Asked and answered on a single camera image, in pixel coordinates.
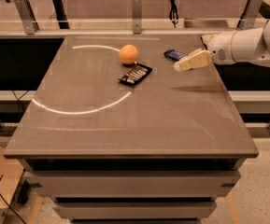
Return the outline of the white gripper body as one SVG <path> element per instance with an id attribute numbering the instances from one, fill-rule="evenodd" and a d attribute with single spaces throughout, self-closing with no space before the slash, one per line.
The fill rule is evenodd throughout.
<path id="1" fill-rule="evenodd" d="M 234 32 L 224 32 L 213 35 L 207 44 L 208 51 L 212 54 L 213 63 L 217 65 L 234 64 L 231 54 L 231 42 Z"/>

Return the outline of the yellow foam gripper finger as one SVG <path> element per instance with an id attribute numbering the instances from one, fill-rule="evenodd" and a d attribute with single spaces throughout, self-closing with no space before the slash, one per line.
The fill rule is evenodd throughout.
<path id="1" fill-rule="evenodd" d="M 184 56 L 174 63 L 174 69 L 178 72 L 209 66 L 212 62 L 212 55 L 208 50 L 196 49 L 189 55 Z"/>
<path id="2" fill-rule="evenodd" d="M 205 45 L 209 45 L 211 42 L 214 41 L 215 38 L 216 38 L 216 35 L 203 35 L 202 41 Z"/>

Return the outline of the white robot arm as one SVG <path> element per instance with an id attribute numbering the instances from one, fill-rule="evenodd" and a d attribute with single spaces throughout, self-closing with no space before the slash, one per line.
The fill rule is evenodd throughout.
<path id="1" fill-rule="evenodd" d="M 176 71 L 208 66 L 252 63 L 270 67 L 270 20 L 264 27 L 203 35 L 206 50 L 196 49 L 174 63 Z"/>

